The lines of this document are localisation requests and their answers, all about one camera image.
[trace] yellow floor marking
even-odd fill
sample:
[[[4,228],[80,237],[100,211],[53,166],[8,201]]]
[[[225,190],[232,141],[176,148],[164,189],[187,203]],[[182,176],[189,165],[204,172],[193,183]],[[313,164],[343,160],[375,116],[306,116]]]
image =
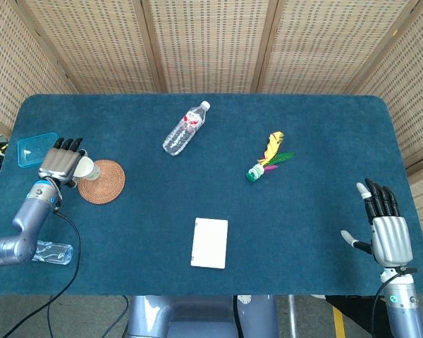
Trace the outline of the yellow floor marking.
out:
[[[341,312],[332,306],[333,323],[336,326],[336,338],[345,338],[345,325],[343,324],[343,315]]]

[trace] white card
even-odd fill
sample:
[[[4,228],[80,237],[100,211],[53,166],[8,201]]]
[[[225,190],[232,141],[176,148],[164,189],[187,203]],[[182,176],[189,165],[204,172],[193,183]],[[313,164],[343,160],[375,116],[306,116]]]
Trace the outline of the white card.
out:
[[[191,266],[226,267],[227,220],[196,218]]]

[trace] black cable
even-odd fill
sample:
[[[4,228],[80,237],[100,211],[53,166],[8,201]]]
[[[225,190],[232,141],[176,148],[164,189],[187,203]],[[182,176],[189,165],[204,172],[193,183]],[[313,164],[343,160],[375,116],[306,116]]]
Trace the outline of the black cable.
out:
[[[53,294],[50,295],[50,301],[54,297]],[[54,338],[54,333],[51,331],[50,325],[50,304],[47,305],[47,326],[49,327],[50,338]]]
[[[127,331],[128,331],[128,321],[127,321],[127,324],[125,324],[124,332],[122,332],[121,338],[127,338]]]
[[[117,323],[119,323],[119,321],[122,319],[122,317],[125,315],[125,313],[127,312],[127,310],[128,310],[128,298],[126,297],[126,296],[124,296],[124,295],[122,295],[122,297],[124,297],[124,299],[125,299],[125,302],[126,302],[126,305],[125,305],[125,308],[124,308],[124,311],[122,311],[122,313],[121,313],[121,315],[118,317],[118,319],[116,319],[115,321],[114,321],[114,323],[113,324],[111,324],[110,325],[110,327],[108,328],[108,329],[106,329],[106,331],[105,331],[105,333],[102,335],[102,338],[105,338],[105,336],[108,334],[108,333],[110,333],[110,331],[111,331],[111,329],[117,324]]]
[[[245,338],[241,327],[240,315],[238,314],[238,296],[233,296],[233,319],[238,331],[238,338]]]
[[[390,283],[392,280],[394,280],[395,278],[397,278],[399,276],[401,276],[401,274],[400,273],[397,273],[393,277],[387,279],[381,285],[381,287],[378,289],[378,292],[376,293],[376,296],[374,297],[374,303],[373,303],[373,309],[372,309],[372,338],[376,338],[376,335],[374,334],[374,311],[376,310],[376,303],[377,303],[377,301],[379,299],[379,295],[381,294],[382,290],[384,290],[384,287],[386,287],[388,283]]]
[[[75,233],[77,234],[77,239],[78,239],[78,257],[77,257],[77,265],[75,266],[75,272],[73,273],[72,279],[70,280],[70,282],[52,299],[50,299],[48,302],[46,302],[44,305],[40,306],[39,308],[37,308],[36,310],[34,310],[33,312],[31,312],[29,315],[26,315],[19,323],[17,323],[16,325],[14,325],[14,327],[9,330],[4,336],[3,338],[7,338],[9,337],[14,331],[16,331],[28,318],[34,316],[36,313],[40,312],[41,310],[44,310],[47,306],[49,306],[51,303],[53,303],[55,300],[57,300],[60,295],[62,295],[73,283],[73,281],[75,280],[75,278],[77,277],[78,274],[78,268],[80,267],[80,255],[81,255],[81,240],[80,240],[80,233],[78,232],[77,227],[75,226],[75,224],[73,224],[73,222],[65,215],[63,215],[60,212],[55,212],[54,213],[55,216],[58,216],[60,218],[63,218],[66,222],[68,222],[72,228],[74,229]]]

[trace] green feather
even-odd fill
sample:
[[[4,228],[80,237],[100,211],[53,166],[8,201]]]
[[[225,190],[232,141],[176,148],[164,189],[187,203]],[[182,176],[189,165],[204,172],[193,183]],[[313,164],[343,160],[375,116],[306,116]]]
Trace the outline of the green feather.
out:
[[[280,163],[280,162],[285,162],[285,161],[289,160],[290,158],[294,157],[294,155],[295,155],[295,153],[280,153],[280,154],[277,154],[266,165],[273,165],[273,164],[277,164],[277,163]]]

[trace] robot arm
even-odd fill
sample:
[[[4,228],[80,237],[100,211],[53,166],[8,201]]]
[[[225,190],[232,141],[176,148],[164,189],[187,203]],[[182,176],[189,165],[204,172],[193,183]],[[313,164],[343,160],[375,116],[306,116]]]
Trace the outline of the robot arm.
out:
[[[413,259],[407,223],[400,216],[395,195],[388,187],[380,187],[368,179],[365,183],[369,189],[362,183],[357,183],[357,189],[365,203],[372,244],[353,238],[346,230],[341,235],[349,245],[373,254],[384,267],[381,281],[386,283],[384,295],[393,336],[423,338],[422,316],[410,274],[415,269],[406,268]]]
[[[73,186],[73,173],[84,151],[77,152],[82,139],[58,139],[39,168],[39,177],[12,221],[19,234],[0,238],[0,266],[30,261],[36,252],[37,236],[47,216],[61,203],[62,185]]]

